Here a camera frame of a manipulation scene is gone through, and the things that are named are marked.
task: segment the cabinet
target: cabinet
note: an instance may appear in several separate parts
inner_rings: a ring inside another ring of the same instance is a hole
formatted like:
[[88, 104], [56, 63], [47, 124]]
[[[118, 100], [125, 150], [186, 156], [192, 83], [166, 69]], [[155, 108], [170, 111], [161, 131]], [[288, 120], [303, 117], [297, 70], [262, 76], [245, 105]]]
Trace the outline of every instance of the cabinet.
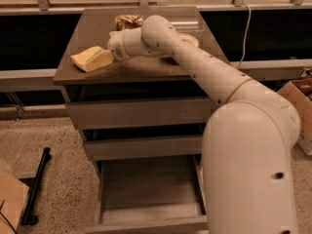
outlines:
[[70, 55], [104, 49], [119, 15], [161, 15], [226, 61], [194, 7], [86, 10], [54, 83], [100, 178], [96, 224], [87, 233], [173, 233], [207, 229], [201, 138], [214, 103], [169, 58], [137, 57], [91, 73]]

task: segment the orange box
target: orange box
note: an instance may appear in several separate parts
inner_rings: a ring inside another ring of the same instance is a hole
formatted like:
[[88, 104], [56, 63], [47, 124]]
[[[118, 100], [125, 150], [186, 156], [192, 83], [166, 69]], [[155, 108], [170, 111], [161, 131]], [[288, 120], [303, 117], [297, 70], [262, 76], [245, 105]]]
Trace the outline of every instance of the orange box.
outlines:
[[301, 119], [301, 135], [298, 144], [307, 155], [312, 155], [312, 78], [288, 82], [278, 94], [289, 100]]

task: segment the sponge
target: sponge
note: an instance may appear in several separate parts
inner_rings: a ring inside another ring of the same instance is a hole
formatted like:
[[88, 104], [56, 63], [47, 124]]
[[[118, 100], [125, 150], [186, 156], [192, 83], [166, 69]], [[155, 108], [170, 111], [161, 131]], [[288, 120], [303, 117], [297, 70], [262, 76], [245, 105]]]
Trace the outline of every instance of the sponge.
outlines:
[[91, 72], [114, 61], [114, 56], [99, 46], [89, 48], [78, 55], [70, 56], [70, 58], [77, 67], [85, 72]]

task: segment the speckled carpet floor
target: speckled carpet floor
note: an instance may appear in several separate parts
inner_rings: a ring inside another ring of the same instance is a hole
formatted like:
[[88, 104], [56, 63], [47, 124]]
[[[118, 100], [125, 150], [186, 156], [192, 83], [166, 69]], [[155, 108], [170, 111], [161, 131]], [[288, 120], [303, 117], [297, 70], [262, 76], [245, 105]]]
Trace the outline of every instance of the speckled carpet floor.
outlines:
[[[95, 224], [98, 176], [64, 108], [28, 108], [21, 120], [14, 118], [13, 110], [0, 108], [1, 168], [19, 178], [35, 176], [43, 148], [50, 147], [52, 155], [34, 209], [39, 223], [20, 226], [18, 233], [85, 233]], [[299, 234], [311, 234], [312, 157], [298, 146], [292, 169]]]

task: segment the white robotic arm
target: white robotic arm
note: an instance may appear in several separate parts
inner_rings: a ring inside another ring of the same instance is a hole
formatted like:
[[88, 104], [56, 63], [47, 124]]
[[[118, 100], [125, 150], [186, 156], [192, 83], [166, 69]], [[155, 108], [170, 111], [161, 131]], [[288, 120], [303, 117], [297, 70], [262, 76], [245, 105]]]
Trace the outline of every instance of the white robotic arm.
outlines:
[[220, 105], [202, 147], [210, 234], [297, 234], [290, 152], [300, 120], [287, 100], [182, 41], [160, 16], [112, 35], [108, 48], [119, 60], [171, 56]]

